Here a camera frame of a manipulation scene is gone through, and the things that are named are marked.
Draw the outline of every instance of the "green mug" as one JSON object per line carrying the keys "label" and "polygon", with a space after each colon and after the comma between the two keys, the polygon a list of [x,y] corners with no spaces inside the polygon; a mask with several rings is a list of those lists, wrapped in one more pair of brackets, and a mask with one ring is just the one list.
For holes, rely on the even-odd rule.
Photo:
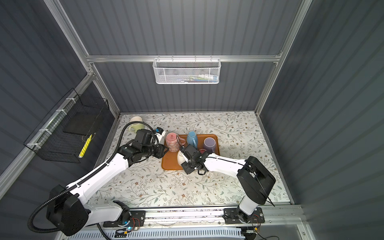
{"label": "green mug", "polygon": [[[129,122],[134,122],[134,121],[142,122],[143,119],[141,117],[139,117],[139,116],[136,116],[136,117],[131,118]],[[142,124],[142,123],[134,123],[134,124],[130,125],[129,130],[132,131],[132,132],[134,131],[136,133],[139,129],[144,129],[144,128],[145,128],[144,124]]]}

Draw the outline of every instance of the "white mesh basket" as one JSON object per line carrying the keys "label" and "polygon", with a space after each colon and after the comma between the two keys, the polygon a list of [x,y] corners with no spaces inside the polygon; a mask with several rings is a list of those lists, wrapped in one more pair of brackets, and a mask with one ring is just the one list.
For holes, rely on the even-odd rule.
{"label": "white mesh basket", "polygon": [[154,59],[153,71],[158,84],[217,84],[221,62],[173,62]]}

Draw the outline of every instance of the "corrugated wall panel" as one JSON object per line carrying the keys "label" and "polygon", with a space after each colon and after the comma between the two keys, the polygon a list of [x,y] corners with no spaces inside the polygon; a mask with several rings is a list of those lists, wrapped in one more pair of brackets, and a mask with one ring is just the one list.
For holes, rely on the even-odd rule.
{"label": "corrugated wall panel", "polygon": [[261,113],[320,240],[382,235],[383,39],[383,1],[314,1]]}
{"label": "corrugated wall panel", "polygon": [[122,112],[254,110],[273,63],[222,63],[219,84],[157,84],[151,63],[96,63]]}
{"label": "corrugated wall panel", "polygon": [[299,3],[61,1],[91,55],[274,55]]}
{"label": "corrugated wall panel", "polygon": [[0,1],[0,173],[86,71],[43,1]]}
{"label": "corrugated wall panel", "polygon": [[[91,84],[83,93],[86,96],[100,97]],[[92,139],[87,152],[80,163],[51,162],[34,157],[15,183],[0,200],[0,234],[5,239],[54,239],[56,233],[34,233],[26,225],[29,215],[49,197],[49,192],[58,184],[66,186],[89,171],[98,159],[104,142],[113,124],[114,117],[109,112]],[[35,218],[35,225],[40,228],[53,228],[45,218],[46,208]]]}

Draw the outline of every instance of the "orange plastic tray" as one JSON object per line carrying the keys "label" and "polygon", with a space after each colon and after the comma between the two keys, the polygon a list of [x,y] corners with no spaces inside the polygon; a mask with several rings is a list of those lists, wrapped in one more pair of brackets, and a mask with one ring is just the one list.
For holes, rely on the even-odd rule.
{"label": "orange plastic tray", "polygon": [[[184,138],[185,140],[187,140],[186,134],[180,134],[179,136],[181,138]],[[220,150],[218,148],[218,140],[217,140],[217,136],[215,134],[198,134],[197,135],[197,141],[198,141],[197,148],[198,149],[203,148],[204,140],[207,137],[212,137],[213,139],[215,139],[215,141],[216,141],[215,153],[217,155],[220,155]],[[177,152],[169,152],[168,151],[163,157],[163,160],[161,162],[161,167],[164,170],[183,170],[183,168],[177,163]]]}

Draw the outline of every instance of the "blue mug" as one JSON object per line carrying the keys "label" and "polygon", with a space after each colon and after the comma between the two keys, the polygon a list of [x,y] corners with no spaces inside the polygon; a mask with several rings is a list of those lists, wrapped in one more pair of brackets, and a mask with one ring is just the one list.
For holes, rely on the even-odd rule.
{"label": "blue mug", "polygon": [[195,131],[190,131],[187,134],[187,143],[191,144],[194,148],[197,149],[197,134]]}

